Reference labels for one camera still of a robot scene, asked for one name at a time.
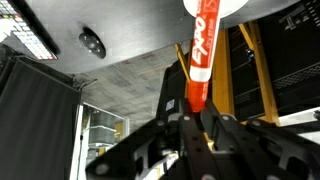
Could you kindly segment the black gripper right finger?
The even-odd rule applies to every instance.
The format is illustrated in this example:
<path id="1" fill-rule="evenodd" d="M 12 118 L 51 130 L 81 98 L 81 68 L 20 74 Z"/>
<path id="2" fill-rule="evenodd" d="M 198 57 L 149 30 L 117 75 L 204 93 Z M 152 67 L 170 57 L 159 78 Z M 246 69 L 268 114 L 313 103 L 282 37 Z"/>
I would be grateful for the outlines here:
<path id="1" fill-rule="evenodd" d="M 243 180 L 285 180 L 294 176 L 276 165 L 258 142 L 258 137 L 248 131 L 231 115 L 221 115 L 207 100 L 200 120 L 214 141 L 216 160 L 223 177 Z"/>

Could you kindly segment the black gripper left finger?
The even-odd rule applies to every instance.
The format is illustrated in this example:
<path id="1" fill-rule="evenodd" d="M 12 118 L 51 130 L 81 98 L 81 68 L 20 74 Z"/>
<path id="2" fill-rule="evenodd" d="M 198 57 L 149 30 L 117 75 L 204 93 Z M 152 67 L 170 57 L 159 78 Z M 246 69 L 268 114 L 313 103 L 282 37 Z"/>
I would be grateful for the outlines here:
<path id="1" fill-rule="evenodd" d="M 182 157 L 189 180 L 219 180 L 212 153 L 207 145 L 198 113 L 191 110 L 187 99 L 179 101 L 178 119 Z"/>

